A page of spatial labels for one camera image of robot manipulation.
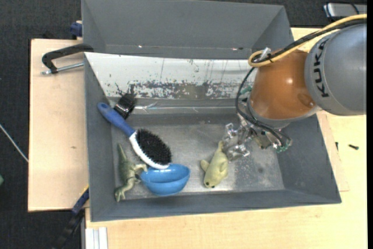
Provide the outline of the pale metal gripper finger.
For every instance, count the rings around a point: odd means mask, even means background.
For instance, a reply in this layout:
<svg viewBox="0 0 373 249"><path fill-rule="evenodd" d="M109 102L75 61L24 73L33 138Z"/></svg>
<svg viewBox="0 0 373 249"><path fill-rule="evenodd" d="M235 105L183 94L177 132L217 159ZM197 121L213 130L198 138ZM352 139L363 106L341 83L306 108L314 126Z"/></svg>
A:
<svg viewBox="0 0 373 249"><path fill-rule="evenodd" d="M225 126L225 141L241 141L244 135L244 128L239 125L235 126L233 123L229 123Z"/></svg>
<svg viewBox="0 0 373 249"><path fill-rule="evenodd" d="M223 152L225 153L229 161L235 161L250 155L250 150L247 148L246 144L242 142L225 142L223 145Z"/></svg>

